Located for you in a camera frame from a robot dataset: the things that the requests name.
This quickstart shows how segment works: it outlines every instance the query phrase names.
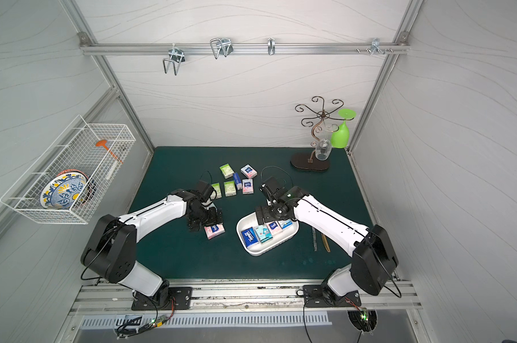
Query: metal floor panel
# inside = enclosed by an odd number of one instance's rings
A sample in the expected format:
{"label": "metal floor panel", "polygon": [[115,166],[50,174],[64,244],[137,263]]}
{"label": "metal floor panel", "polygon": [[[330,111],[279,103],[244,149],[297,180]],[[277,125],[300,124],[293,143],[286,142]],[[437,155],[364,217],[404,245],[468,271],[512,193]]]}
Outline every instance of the metal floor panel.
{"label": "metal floor panel", "polygon": [[[80,330],[113,329],[140,314],[118,315],[99,314],[83,317]],[[135,321],[136,326],[154,319],[155,313],[148,313],[143,319]],[[327,311],[307,311],[306,326],[331,325]],[[302,313],[296,312],[232,312],[232,313],[180,313],[167,321],[165,328],[223,328],[223,327],[287,327],[304,326]]]}
{"label": "metal floor panel", "polygon": [[[302,311],[303,299],[296,291],[305,284],[321,280],[172,280],[171,286],[191,286],[192,312],[278,312]],[[370,310],[421,309],[419,298],[409,281],[397,282],[403,297],[397,298],[383,289],[378,296],[361,294],[362,305]],[[101,280],[96,286],[83,286],[70,310],[72,315],[133,313],[131,291]],[[339,310],[320,308],[316,310]]]}

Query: dark green table mat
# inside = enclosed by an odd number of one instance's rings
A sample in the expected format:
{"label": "dark green table mat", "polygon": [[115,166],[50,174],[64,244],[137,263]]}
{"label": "dark green table mat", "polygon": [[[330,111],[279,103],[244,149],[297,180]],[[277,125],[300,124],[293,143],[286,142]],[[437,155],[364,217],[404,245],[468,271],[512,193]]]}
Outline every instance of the dark green table mat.
{"label": "dark green table mat", "polygon": [[[327,274],[350,263],[350,257],[329,240],[327,253],[316,231],[318,250],[314,251],[312,230],[300,223],[295,236],[261,256],[249,255],[235,230],[238,221],[253,213],[255,206],[265,205],[259,191],[260,171],[270,165],[286,170],[296,186],[306,189],[319,202],[348,219],[370,226],[371,219],[359,191],[346,153],[333,149],[331,167],[321,173],[301,171],[289,160],[297,152],[312,151],[294,147],[158,147],[145,178],[131,205],[131,212],[166,197],[175,189],[193,189],[200,175],[209,170],[213,183],[220,182],[222,198],[215,205],[223,211],[225,233],[208,240],[205,231],[189,232],[186,217],[175,219],[149,233],[137,244],[137,260],[167,279],[323,279]],[[241,178],[241,168],[250,164],[258,172],[255,193],[225,197],[225,181],[219,167],[229,163]],[[264,170],[268,176],[288,177],[276,168]],[[206,173],[202,179],[209,182]]]}

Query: tissue box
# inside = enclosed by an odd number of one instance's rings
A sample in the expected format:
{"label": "tissue box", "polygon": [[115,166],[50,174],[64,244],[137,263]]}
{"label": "tissue box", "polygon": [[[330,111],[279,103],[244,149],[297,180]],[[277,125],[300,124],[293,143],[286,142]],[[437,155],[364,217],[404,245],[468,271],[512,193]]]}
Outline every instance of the tissue box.
{"label": "tissue box", "polygon": [[255,233],[257,234],[257,238],[260,243],[264,243],[270,239],[272,239],[272,234],[270,230],[264,225],[259,225],[255,228]]}
{"label": "tissue box", "polygon": [[278,224],[279,226],[282,227],[282,229],[287,229],[288,227],[290,227],[292,225],[292,221],[287,219],[287,220],[278,220]]}
{"label": "tissue box", "polygon": [[217,183],[212,184],[211,186],[212,186],[212,187],[215,189],[215,191],[217,192],[216,197],[215,197],[215,193],[214,193],[214,192],[213,192],[213,193],[211,193],[211,200],[213,200],[213,199],[218,199],[218,198],[222,198],[222,194],[221,194],[221,185],[220,185],[220,183],[218,183],[218,182],[217,182]]}
{"label": "tissue box", "polygon": [[253,180],[243,179],[243,194],[253,194]]}
{"label": "tissue box", "polygon": [[224,175],[225,179],[229,178],[230,176],[234,175],[234,170],[232,170],[232,167],[227,163],[220,167],[222,175]]}
{"label": "tissue box", "polygon": [[233,181],[225,182],[225,196],[235,196],[235,183]]}
{"label": "tissue box", "polygon": [[257,171],[250,165],[246,165],[245,167],[241,168],[241,172],[243,175],[247,176],[248,179],[252,179],[257,176]]}
{"label": "tissue box", "polygon": [[224,232],[224,226],[222,224],[216,224],[213,226],[206,226],[205,233],[207,234],[207,238],[211,239],[214,236],[218,236]]}
{"label": "tissue box", "polygon": [[234,176],[235,187],[237,189],[241,189],[241,179],[239,178],[238,173],[234,173],[233,176]]}
{"label": "tissue box", "polygon": [[277,222],[266,223],[266,226],[272,235],[278,234],[282,231],[282,227]]}
{"label": "tissue box", "polygon": [[243,242],[245,242],[246,247],[251,247],[259,242],[255,235],[255,231],[253,228],[245,229],[241,231],[241,237],[243,237]]}

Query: decorative plate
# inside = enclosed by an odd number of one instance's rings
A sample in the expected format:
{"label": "decorative plate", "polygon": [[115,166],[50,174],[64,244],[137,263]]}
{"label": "decorative plate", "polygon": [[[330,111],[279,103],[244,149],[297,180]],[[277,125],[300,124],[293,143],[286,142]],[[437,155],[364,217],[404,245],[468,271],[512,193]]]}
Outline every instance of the decorative plate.
{"label": "decorative plate", "polygon": [[89,180],[89,176],[87,176],[87,174],[85,174],[83,171],[77,170],[77,169],[66,169],[66,170],[63,170],[62,172],[57,174],[57,176],[61,176],[63,174],[70,173],[70,172],[76,172],[76,173],[83,174],[85,176],[85,180]]}
{"label": "decorative plate", "polygon": [[41,191],[40,203],[46,209],[70,207],[80,195],[87,177],[78,172],[68,172],[57,176]]}
{"label": "decorative plate", "polygon": [[87,174],[85,174],[83,171],[77,170],[77,169],[63,170],[62,172],[57,174],[57,176],[60,176],[62,174],[69,173],[69,172],[77,172],[77,173],[83,174],[85,176],[85,180],[87,180],[87,183],[89,183],[87,185],[87,188],[85,188],[84,193],[82,195],[80,195],[80,197],[77,199],[77,201],[81,202],[82,204],[85,204],[89,200],[93,199],[93,196],[95,195],[95,190],[97,189],[97,183],[95,182],[95,180],[89,181],[89,176]]}

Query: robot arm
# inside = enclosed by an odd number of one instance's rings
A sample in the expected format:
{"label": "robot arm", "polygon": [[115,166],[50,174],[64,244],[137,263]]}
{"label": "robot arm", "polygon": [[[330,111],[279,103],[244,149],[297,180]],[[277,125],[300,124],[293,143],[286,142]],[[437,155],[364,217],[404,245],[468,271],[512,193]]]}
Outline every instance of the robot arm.
{"label": "robot arm", "polygon": [[[271,177],[260,187],[268,206],[255,208],[257,222],[298,220],[330,237],[352,257],[352,264],[333,272],[322,288],[334,301],[359,289],[378,295],[398,261],[390,238],[380,226],[372,229],[339,215],[300,187],[287,191]],[[89,239],[81,263],[111,283],[125,285],[161,308],[169,300],[169,281],[136,261],[136,244],[163,224],[187,217],[191,231],[222,223],[210,196],[213,188],[199,181],[196,190],[177,189],[139,211],[102,217]]]}
{"label": "robot arm", "polygon": [[136,244],[163,224],[185,215],[190,231],[222,223],[222,212],[210,199],[213,190],[209,183],[200,180],[196,190],[177,189],[144,209],[118,218],[102,217],[85,247],[81,263],[111,283],[154,298],[160,306],[166,304],[169,281],[136,261]]}
{"label": "robot arm", "polygon": [[378,295],[398,259],[386,231],[355,223],[318,202],[300,187],[286,190],[273,177],[260,187],[268,206],[255,208],[259,224],[274,220],[298,220],[331,238],[352,257],[352,263],[333,272],[322,285],[333,301],[350,292],[364,290]]}

